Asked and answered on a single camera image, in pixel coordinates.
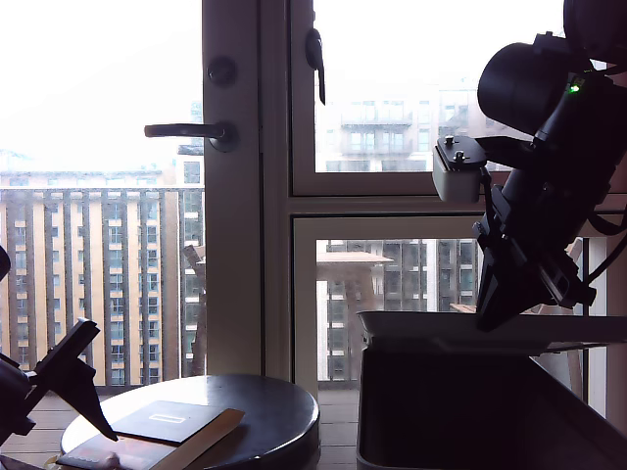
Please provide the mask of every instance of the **cable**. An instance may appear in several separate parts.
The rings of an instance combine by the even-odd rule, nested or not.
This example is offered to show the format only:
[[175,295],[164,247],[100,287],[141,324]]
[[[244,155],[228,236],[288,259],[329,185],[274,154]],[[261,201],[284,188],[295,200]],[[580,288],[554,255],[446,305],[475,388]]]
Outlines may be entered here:
[[601,274],[606,269],[608,269],[609,266],[613,262],[616,261],[616,259],[620,256],[620,254],[625,249],[625,247],[627,247],[627,235],[625,235],[623,237],[623,239],[620,241],[620,243],[618,245],[616,245],[616,248],[614,248],[614,251],[611,252],[611,254],[605,259],[605,261],[602,262],[601,264],[599,264],[599,267],[597,269],[595,269],[592,274],[590,274],[590,276],[588,277],[588,285],[590,285],[592,283],[592,281],[594,281],[599,276],[601,276]]

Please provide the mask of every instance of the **black round table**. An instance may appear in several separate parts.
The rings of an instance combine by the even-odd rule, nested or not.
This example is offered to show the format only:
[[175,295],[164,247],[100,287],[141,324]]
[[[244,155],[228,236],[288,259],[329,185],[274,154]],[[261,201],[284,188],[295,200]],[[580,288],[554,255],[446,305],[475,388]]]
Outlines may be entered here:
[[[155,400],[210,404],[244,411],[237,429],[189,466],[196,468],[311,470],[319,459],[319,409],[293,384],[255,375],[216,375],[160,382],[101,403],[110,423]],[[64,433],[61,449],[73,448],[98,431],[78,416]]]

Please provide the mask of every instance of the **window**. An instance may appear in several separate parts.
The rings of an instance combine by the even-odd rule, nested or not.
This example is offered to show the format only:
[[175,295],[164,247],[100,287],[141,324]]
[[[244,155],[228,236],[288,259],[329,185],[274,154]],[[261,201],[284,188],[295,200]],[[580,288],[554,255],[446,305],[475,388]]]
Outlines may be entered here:
[[148,290],[159,291],[159,274],[148,274]]
[[10,178],[9,186],[28,186],[28,178]]
[[28,339],[28,323],[18,323],[18,340]]
[[113,369],[111,371],[111,385],[124,385],[124,369]]
[[[141,332],[144,331],[144,322],[143,321],[139,322],[139,331],[140,331],[140,335],[141,335]],[[148,322],[148,337],[149,338],[159,338],[159,321],[157,321],[157,320],[150,320]]]
[[28,365],[28,346],[18,346],[18,362]]
[[157,243],[157,227],[148,227],[148,243]]
[[122,288],[122,275],[111,274],[109,276],[110,289],[112,292],[121,292]]
[[114,363],[124,362],[124,346],[121,346],[121,345],[111,346],[111,362],[114,362]]
[[121,227],[109,227],[109,243],[121,243]]
[[392,143],[392,150],[395,152],[403,151],[403,134],[394,134],[394,141]]
[[26,227],[16,227],[16,245],[26,244]]
[[[157,220],[157,216],[159,214],[158,203],[148,202],[146,203],[146,207],[148,208],[148,214],[146,215],[148,220]],[[138,206],[138,208],[139,210],[137,211],[137,220],[141,219],[141,206]]]
[[111,299],[111,315],[124,315],[124,298]]
[[201,193],[185,192],[184,199],[185,199],[185,211],[186,212],[202,212],[203,211],[203,195]]
[[[148,378],[149,384],[156,384],[157,382],[159,382],[159,368],[150,367],[148,369],[148,374],[149,374],[149,378]],[[144,381],[144,368],[143,367],[139,369],[139,378],[141,379],[141,384],[146,385],[146,382]]]
[[28,316],[28,305],[26,299],[18,299],[18,316]]
[[374,150],[374,133],[373,132],[368,132],[365,135],[365,149]]
[[200,162],[185,162],[183,172],[185,184],[200,183]]
[[111,322],[111,339],[112,340],[124,339],[124,322],[123,321]]
[[429,151],[429,129],[418,130],[418,152]]
[[112,203],[109,205],[109,219],[121,220],[122,206],[121,204]]
[[[139,309],[141,310],[143,306],[143,298],[139,297]],[[149,297],[148,298],[148,313],[150,315],[159,314],[159,298],[158,297]]]
[[16,291],[26,292],[26,276],[16,276]]
[[109,267],[112,269],[121,268],[121,250],[109,250]]
[[431,121],[431,112],[429,110],[429,102],[421,101],[418,103],[418,124],[428,124]]
[[461,291],[474,291],[474,276],[472,269],[462,269],[459,272],[459,289]]
[[26,269],[26,252],[16,252],[16,269]]
[[351,134],[351,150],[359,151],[362,149],[362,135],[358,132]]
[[379,139],[379,149],[386,153],[390,151],[390,133],[389,132],[383,132],[381,134],[381,138]]

